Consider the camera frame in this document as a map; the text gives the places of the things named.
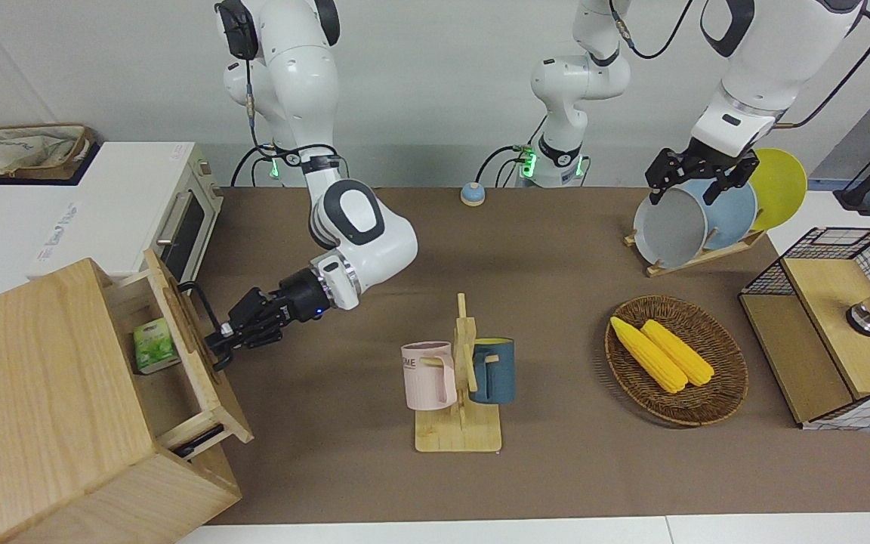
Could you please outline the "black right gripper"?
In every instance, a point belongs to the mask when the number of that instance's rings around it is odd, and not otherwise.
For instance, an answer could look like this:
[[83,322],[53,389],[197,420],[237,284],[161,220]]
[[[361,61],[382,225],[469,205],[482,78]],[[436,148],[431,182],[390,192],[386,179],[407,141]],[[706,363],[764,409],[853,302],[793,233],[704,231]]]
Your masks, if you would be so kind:
[[280,290],[264,292],[252,288],[228,313],[228,320],[220,330],[208,334],[208,348],[217,361],[215,372],[224,371],[232,362],[238,348],[253,349],[281,341],[282,328],[292,320],[286,297]]

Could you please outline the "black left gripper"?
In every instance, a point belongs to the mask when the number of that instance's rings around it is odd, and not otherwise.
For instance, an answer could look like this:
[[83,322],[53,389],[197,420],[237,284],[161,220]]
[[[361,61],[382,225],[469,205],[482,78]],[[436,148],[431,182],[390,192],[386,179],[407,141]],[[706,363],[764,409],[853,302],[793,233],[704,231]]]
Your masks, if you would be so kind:
[[703,200],[714,204],[722,193],[742,188],[758,166],[757,157],[731,157],[710,147],[687,147],[683,152],[660,151],[646,169],[649,201],[656,206],[667,189],[690,179],[711,179]]

